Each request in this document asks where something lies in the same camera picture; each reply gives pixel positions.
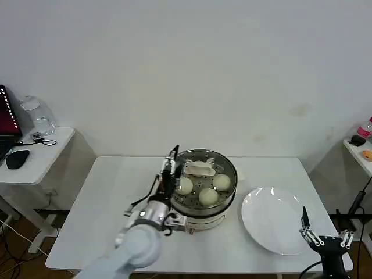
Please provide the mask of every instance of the robotic arm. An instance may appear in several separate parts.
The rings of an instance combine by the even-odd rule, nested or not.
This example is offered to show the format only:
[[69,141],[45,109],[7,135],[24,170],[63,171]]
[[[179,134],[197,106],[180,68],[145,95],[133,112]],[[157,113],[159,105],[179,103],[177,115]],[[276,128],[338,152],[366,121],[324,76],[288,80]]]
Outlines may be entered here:
[[176,162],[178,145],[166,156],[162,170],[156,176],[156,193],[140,212],[132,214],[126,228],[116,240],[115,250],[101,257],[81,271],[78,279],[123,279],[137,268],[150,266],[160,255],[162,236],[160,232],[170,230],[167,219],[176,217],[170,213],[170,198],[179,185],[183,165]]
[[354,233],[343,230],[339,237],[318,236],[311,228],[306,208],[302,210],[302,228],[299,230],[303,239],[309,246],[320,255],[323,266],[323,279],[349,279],[347,275],[342,255],[350,250]]

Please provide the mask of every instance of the steamed bun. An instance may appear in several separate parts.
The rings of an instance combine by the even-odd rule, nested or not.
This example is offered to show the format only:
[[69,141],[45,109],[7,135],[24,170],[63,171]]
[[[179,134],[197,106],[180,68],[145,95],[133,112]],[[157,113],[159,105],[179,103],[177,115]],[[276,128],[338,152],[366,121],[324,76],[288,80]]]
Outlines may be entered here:
[[199,201],[203,206],[214,205],[215,203],[217,203],[218,199],[219,199],[218,193],[210,188],[203,189],[199,193]]
[[181,177],[180,187],[176,189],[176,193],[182,196],[186,196],[192,192],[193,188],[194,188],[194,185],[191,179],[187,177]]
[[213,178],[213,186],[217,191],[227,191],[230,187],[230,178],[225,174],[218,174]]

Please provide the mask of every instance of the orange object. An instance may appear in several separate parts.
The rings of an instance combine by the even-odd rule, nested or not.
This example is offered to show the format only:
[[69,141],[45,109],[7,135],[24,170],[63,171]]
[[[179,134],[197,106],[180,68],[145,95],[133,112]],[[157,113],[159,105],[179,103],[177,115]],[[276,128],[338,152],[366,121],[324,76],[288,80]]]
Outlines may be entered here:
[[363,153],[364,158],[372,162],[372,151],[371,150],[364,150],[362,153]]

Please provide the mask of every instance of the white robotic arm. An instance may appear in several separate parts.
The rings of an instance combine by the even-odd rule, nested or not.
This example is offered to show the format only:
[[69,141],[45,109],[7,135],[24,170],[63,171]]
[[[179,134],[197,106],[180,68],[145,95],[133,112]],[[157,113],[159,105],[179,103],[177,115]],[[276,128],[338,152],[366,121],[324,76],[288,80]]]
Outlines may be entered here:
[[125,279],[137,268],[153,264],[160,255],[161,235],[150,225],[130,228],[123,242],[107,257],[92,262],[75,278]]
[[158,183],[156,193],[150,196],[144,209],[132,214],[127,227],[118,234],[116,249],[92,262],[75,278],[129,278],[135,269],[150,266],[158,259],[162,244],[160,232],[170,229],[166,225],[173,215],[169,212],[170,198],[179,185],[183,169],[182,164],[176,163],[177,154],[178,146],[165,158],[160,176],[157,176],[161,179],[154,181],[154,184]]

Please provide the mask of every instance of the white plate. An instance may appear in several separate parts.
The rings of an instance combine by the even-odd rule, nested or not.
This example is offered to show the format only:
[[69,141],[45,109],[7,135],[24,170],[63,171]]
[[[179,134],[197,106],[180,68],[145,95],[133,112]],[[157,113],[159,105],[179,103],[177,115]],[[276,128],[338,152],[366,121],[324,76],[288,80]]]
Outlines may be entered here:
[[286,190],[258,188],[245,197],[241,214],[244,226],[261,246],[280,255],[297,255],[307,248],[298,232],[302,206]]

